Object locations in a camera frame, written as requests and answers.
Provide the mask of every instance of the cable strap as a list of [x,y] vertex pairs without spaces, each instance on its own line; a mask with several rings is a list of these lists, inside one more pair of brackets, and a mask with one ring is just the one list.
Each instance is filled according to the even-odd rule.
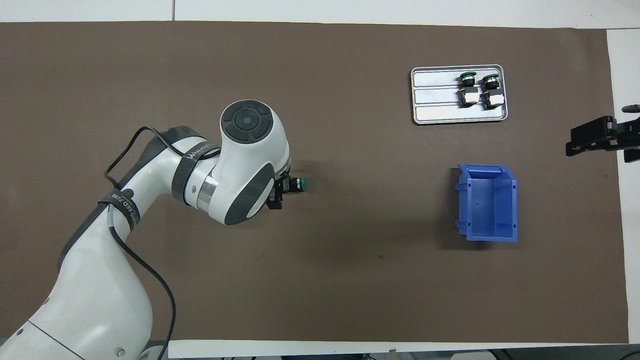
[[125,189],[124,192],[121,192],[118,189],[111,189],[98,201],[98,204],[112,204],[124,215],[129,223],[129,229],[133,231],[140,222],[140,212],[138,211],[136,203],[133,202],[129,195],[133,196],[131,190]]
[[173,174],[173,181],[171,183],[171,194],[173,197],[187,204],[187,200],[184,197],[184,189],[187,187],[189,176],[191,176],[198,160],[200,160],[204,154],[215,150],[216,148],[218,149],[218,153],[220,153],[219,146],[212,142],[205,141],[190,148],[189,151],[182,155],[180,163]]

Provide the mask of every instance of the metal tray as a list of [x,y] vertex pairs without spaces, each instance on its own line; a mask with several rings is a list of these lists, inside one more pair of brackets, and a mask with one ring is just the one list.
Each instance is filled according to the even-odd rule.
[[[495,109],[486,109],[479,102],[468,108],[458,103],[460,74],[475,71],[476,87],[481,88],[481,79],[489,74],[498,74],[500,87],[504,91],[504,104]],[[466,65],[417,67],[411,71],[413,97],[413,121],[416,124],[452,124],[457,122],[500,121],[507,117],[507,90],[504,86],[504,70],[500,65]]]

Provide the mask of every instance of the small electronic component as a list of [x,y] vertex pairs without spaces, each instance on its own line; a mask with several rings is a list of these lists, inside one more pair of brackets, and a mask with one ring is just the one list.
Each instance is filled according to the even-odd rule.
[[504,104],[504,90],[500,88],[498,74],[490,74],[482,78],[484,92],[482,101],[487,109],[494,109]]
[[462,84],[458,90],[458,99],[460,100],[460,106],[463,108],[468,108],[480,101],[480,91],[474,86],[476,84],[476,74],[475,71],[467,71],[460,74]]

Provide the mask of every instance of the black clamp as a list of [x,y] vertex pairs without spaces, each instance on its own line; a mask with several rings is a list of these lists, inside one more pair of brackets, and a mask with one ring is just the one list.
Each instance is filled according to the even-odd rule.
[[184,189],[187,186],[187,181],[189,181],[189,176],[191,176],[198,160],[200,160],[204,154],[215,149],[218,149],[218,153],[220,153],[219,146],[212,142],[205,141],[190,148],[189,151],[182,155],[180,163],[173,174],[173,181],[171,183],[171,194],[173,197],[189,205],[184,197]]
[[111,204],[118,209],[129,223],[129,230],[133,229],[140,222],[140,212],[136,203],[131,199],[133,191],[125,189],[121,192],[118,189],[111,189],[105,196],[102,197],[98,204]]
[[[638,105],[625,106],[625,113],[638,112]],[[625,163],[640,160],[640,117],[618,124],[603,116],[571,129],[571,141],[565,145],[567,156],[593,150],[624,150]]]

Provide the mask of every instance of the blue bin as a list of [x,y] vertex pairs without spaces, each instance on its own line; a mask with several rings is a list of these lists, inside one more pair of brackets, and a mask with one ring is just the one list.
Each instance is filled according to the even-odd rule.
[[458,231],[470,241],[518,241],[516,179],[501,165],[458,165]]

